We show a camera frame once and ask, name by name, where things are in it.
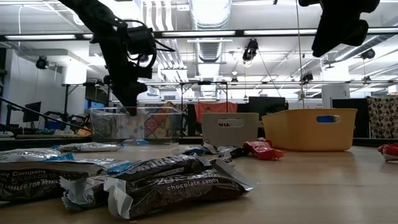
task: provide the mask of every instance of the patterned curtain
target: patterned curtain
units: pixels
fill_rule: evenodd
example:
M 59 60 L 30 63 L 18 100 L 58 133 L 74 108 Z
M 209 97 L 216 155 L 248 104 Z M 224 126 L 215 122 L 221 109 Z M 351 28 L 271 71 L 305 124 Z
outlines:
M 398 98 L 368 98 L 372 138 L 398 138 Z

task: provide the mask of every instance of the silver candy wrapper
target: silver candy wrapper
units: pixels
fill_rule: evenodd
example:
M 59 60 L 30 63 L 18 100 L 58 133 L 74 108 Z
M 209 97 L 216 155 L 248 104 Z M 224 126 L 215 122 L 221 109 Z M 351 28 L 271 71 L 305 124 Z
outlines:
M 61 152 L 107 152 L 118 151 L 122 148 L 119 144 L 103 144 L 97 142 L 75 143 L 63 146 L 55 146 Z
M 0 162 L 39 162 L 61 156 L 55 149 L 13 149 L 0 152 Z
M 60 185 L 66 191 L 62 202 L 68 210 L 82 211 L 98 207 L 107 202 L 108 193 L 104 191 L 105 175 L 87 177 L 79 180 L 60 178 Z

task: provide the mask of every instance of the orange plastic basket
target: orange plastic basket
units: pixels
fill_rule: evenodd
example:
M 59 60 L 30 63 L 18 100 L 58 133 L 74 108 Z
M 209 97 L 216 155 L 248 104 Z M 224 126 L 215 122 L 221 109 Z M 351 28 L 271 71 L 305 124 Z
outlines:
M 272 141 L 275 148 L 345 151 L 353 143 L 356 111 L 357 109 L 286 110 L 263 116 L 262 123 L 266 138 Z

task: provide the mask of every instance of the bin handle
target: bin handle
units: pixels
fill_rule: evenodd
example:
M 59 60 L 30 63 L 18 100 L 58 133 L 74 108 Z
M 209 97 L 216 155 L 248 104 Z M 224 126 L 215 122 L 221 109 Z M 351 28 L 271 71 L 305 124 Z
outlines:
M 244 120 L 242 118 L 220 118 L 217 124 L 221 128 L 241 128 L 244 126 Z
M 317 116 L 317 122 L 320 124 L 336 124 L 341 122 L 339 115 L 321 115 Z

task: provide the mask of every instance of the computer monitor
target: computer monitor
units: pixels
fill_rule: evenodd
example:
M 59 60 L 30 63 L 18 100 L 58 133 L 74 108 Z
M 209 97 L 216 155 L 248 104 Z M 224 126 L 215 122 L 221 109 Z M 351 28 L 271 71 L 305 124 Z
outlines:
M 249 97 L 250 113 L 259 113 L 259 119 L 262 116 L 286 110 L 286 99 L 284 97 Z
M 31 110 L 34 110 L 36 112 L 40 112 L 40 108 L 42 106 L 42 102 L 37 102 L 37 103 L 29 103 L 26 104 L 25 107 Z M 40 115 L 31 113 L 29 111 L 24 111 L 24 122 L 33 122 L 33 121 L 39 121 Z

